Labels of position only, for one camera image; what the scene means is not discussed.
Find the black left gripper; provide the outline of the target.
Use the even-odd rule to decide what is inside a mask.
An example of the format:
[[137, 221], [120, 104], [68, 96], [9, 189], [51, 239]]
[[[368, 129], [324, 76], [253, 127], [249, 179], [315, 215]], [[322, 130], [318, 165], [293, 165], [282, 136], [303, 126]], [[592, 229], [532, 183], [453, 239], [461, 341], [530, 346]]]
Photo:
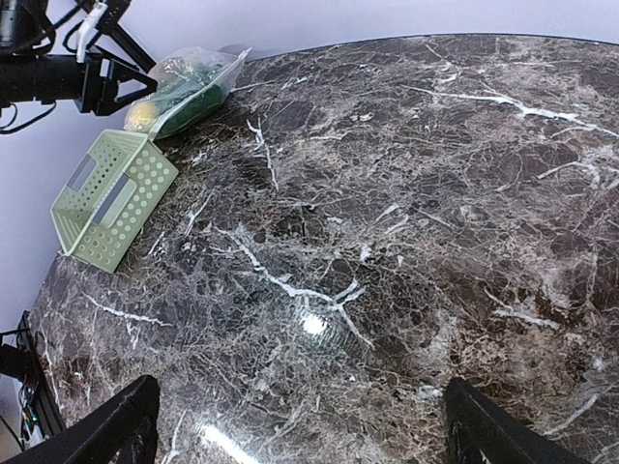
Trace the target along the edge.
[[87, 52], [79, 65], [83, 79], [76, 99], [82, 114], [109, 116], [157, 90], [157, 80], [146, 74], [156, 65], [150, 54], [118, 23], [109, 37], [139, 69], [106, 51]]

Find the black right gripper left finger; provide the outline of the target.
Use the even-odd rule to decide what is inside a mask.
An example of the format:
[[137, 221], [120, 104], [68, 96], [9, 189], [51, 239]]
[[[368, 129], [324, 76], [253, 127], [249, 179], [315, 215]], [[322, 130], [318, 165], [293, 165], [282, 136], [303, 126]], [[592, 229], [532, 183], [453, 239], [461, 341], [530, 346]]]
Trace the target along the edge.
[[159, 383], [151, 375], [142, 375], [70, 428], [7, 461], [153, 463], [159, 410]]

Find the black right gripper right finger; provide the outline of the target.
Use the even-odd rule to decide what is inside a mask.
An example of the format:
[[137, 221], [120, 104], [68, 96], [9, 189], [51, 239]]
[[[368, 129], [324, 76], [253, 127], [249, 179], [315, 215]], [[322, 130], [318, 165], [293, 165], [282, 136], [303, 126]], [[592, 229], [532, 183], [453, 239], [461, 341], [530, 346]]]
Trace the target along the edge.
[[466, 380], [445, 393], [449, 463], [583, 463], [585, 460], [524, 426]]

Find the clear zip top bag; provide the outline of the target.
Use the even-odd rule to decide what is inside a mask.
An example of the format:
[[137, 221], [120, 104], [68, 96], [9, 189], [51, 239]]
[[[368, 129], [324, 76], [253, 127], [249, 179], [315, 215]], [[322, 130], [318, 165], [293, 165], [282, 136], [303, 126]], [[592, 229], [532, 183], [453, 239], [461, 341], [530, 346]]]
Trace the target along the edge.
[[130, 105], [124, 129], [157, 140], [200, 123], [223, 106], [250, 53], [248, 48], [230, 54], [195, 46], [168, 55], [148, 72], [157, 90]]

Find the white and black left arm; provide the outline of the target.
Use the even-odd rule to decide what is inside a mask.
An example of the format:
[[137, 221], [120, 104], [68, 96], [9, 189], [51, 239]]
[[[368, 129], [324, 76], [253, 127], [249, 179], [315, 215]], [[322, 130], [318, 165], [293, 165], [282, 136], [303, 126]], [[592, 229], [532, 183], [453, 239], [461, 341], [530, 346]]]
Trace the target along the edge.
[[21, 102], [48, 110], [3, 135], [22, 131], [73, 101], [81, 113], [109, 116], [153, 94], [155, 61], [119, 25], [129, 1], [76, 1], [62, 17], [47, 15], [46, 1], [1, 3], [1, 108]]

